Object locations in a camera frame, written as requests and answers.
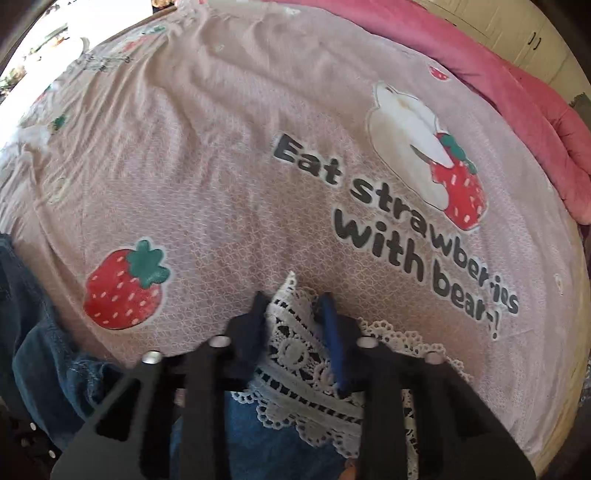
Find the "blue denim pants lace hem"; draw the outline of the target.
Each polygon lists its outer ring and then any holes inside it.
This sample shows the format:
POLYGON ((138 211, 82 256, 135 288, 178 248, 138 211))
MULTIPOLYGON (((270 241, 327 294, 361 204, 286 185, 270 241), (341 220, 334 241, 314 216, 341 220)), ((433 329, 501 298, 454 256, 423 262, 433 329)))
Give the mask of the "blue denim pants lace hem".
MULTIPOLYGON (((266 309, 269 347, 252 382, 226 396, 236 479, 335 479, 358 454, 363 400, 337 394, 312 320, 315 302, 315 293, 288 274, 266 309)), ((9 408, 64 451, 122 375, 78 347, 3 236, 1 394, 9 408)))

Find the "pink strawberry bed sheet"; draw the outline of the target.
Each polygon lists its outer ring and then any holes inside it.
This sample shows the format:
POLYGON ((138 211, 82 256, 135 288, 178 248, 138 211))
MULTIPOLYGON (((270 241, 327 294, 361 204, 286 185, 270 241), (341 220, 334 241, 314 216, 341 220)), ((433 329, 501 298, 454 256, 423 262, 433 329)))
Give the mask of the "pink strawberry bed sheet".
POLYGON ((463 81, 302 5, 182 1, 69 65, 1 152, 1 239, 81 350, 185 353, 294 273, 441 353, 537 471, 583 382, 580 226, 463 81))

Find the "pink folded comforter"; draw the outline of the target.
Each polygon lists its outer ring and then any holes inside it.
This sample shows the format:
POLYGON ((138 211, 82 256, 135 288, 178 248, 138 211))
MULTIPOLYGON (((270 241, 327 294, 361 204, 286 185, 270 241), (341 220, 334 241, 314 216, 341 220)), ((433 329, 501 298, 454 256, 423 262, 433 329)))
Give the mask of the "pink folded comforter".
POLYGON ((530 150, 572 218, 590 223, 590 131, 551 87, 413 1, 302 1, 439 62, 488 101, 530 150))

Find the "cream wardrobe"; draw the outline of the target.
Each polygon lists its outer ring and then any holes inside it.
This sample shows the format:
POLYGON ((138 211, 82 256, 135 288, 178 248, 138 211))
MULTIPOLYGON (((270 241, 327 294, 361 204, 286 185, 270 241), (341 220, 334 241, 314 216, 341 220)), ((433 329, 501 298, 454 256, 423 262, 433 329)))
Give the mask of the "cream wardrobe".
POLYGON ((552 87, 567 102, 590 82, 550 19, 531 1, 418 0, 506 61, 552 87))

